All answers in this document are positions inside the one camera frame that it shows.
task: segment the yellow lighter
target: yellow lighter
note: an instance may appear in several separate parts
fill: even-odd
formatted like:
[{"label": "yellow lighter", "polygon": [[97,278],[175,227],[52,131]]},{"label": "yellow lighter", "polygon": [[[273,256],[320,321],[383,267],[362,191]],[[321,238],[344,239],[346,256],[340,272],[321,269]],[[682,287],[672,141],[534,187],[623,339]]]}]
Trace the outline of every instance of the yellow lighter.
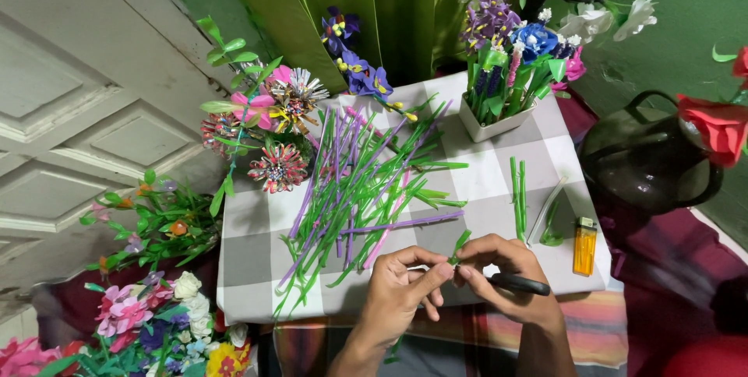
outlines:
[{"label": "yellow lighter", "polygon": [[574,240],[574,273],[590,276],[595,265],[595,241],[598,239],[597,224],[589,218],[579,218]]}]

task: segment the black scissors handle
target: black scissors handle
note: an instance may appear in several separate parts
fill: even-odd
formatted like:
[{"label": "black scissors handle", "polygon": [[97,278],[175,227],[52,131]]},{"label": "black scissors handle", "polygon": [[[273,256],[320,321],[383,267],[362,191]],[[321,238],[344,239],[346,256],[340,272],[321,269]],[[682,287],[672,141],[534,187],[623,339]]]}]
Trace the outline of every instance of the black scissors handle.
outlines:
[{"label": "black scissors handle", "polygon": [[550,286],[537,280],[508,273],[494,273],[494,276],[489,278],[489,282],[494,286],[510,291],[528,292],[544,297],[550,294]]}]

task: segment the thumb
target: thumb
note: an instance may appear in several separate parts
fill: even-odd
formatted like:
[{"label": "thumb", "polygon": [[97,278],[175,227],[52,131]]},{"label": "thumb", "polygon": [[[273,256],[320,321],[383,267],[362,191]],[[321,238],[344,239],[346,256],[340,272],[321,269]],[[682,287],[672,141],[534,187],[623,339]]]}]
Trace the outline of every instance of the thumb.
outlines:
[{"label": "thumb", "polygon": [[412,294],[413,300],[415,300],[415,304],[418,304],[423,297],[430,294],[431,291],[452,279],[454,274],[455,271],[449,263],[440,263],[433,268],[430,268],[425,274],[423,274],[423,276],[410,284],[410,293]]},{"label": "thumb", "polygon": [[465,279],[465,282],[468,283],[467,285],[470,286],[475,295],[490,302],[500,311],[505,312],[507,307],[511,305],[509,300],[496,292],[496,289],[494,289],[489,280],[483,276],[481,271],[470,266],[460,266],[458,268],[458,273],[460,277]]}]

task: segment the gray and white tablecloth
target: gray and white tablecloth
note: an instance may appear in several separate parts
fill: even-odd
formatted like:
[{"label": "gray and white tablecloth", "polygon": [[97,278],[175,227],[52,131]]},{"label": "gray and white tablecloth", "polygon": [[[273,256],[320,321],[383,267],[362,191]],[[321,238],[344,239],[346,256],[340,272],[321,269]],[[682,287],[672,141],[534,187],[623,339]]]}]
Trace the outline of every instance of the gray and white tablecloth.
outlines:
[{"label": "gray and white tablecloth", "polygon": [[[577,161],[574,144],[568,135],[561,113],[553,96],[538,102],[532,116],[519,128],[473,143],[459,119],[461,95],[467,85],[467,75],[459,73],[418,84],[401,86],[390,95],[391,102],[406,106],[422,104],[435,93],[429,109],[442,102],[453,103],[438,124],[446,132],[440,145],[432,153],[435,161],[466,162],[469,168],[442,170],[427,173],[425,189],[450,193],[450,200],[467,200],[465,214],[455,220],[422,227],[394,229],[382,245],[380,254],[386,254],[411,245],[451,256],[455,241],[465,229],[478,238],[497,233],[505,238],[515,238],[510,157],[526,162],[527,232],[533,228],[540,209],[562,176],[568,177],[560,193],[554,229],[563,233],[564,242],[558,247],[535,244],[533,252],[545,271],[556,294],[604,289],[610,279],[610,252],[598,232],[595,251],[595,270],[592,276],[583,277],[572,272],[574,257],[575,219],[579,216],[598,222],[593,202],[590,200],[582,170]],[[373,111],[382,112],[381,106],[370,97],[341,95],[325,102],[332,107],[353,105],[367,118]],[[402,117],[397,113],[378,114],[374,126],[386,130],[396,126]],[[321,128],[311,128],[319,136]],[[249,155],[239,160],[242,166],[251,160]],[[301,208],[308,181],[292,192],[268,194],[262,191],[263,183],[255,182],[242,174],[234,176],[235,196],[228,197],[224,208],[223,241],[219,263],[217,299],[227,322],[273,322],[273,311],[282,299],[275,288],[281,277],[293,264],[291,255],[278,237],[287,235]],[[458,210],[442,206],[438,212],[414,199],[400,215],[399,220],[426,218]],[[353,253],[360,251],[363,235],[355,243]],[[293,311],[293,319],[320,315],[356,313],[366,297],[370,270],[350,273],[340,285],[328,288],[343,270],[343,258],[331,253],[312,290],[307,294],[306,305]],[[497,269],[486,268],[487,276]],[[469,289],[442,288],[445,305],[466,305],[480,302]],[[298,289],[292,289],[281,312],[280,320],[288,318],[290,307],[298,299]]]}]

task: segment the white square pot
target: white square pot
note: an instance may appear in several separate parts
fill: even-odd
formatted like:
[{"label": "white square pot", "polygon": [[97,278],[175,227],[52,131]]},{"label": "white square pot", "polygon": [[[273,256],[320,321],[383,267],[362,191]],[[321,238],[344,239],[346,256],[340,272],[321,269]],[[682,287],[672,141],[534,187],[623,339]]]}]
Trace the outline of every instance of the white square pot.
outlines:
[{"label": "white square pot", "polygon": [[533,113],[535,107],[538,106],[538,102],[533,101],[533,104],[531,104],[527,110],[520,111],[519,113],[511,117],[507,117],[506,119],[499,120],[496,123],[489,124],[483,127],[481,127],[480,123],[478,123],[478,120],[475,120],[473,112],[470,111],[470,108],[467,105],[468,103],[464,100],[464,98],[461,98],[460,120],[462,120],[462,123],[465,125],[465,128],[472,137],[473,142],[481,142],[485,141],[489,137],[493,137],[497,134],[502,134],[512,129],[518,128],[520,125],[522,125],[522,123],[524,123],[525,120],[529,118],[529,115]]}]

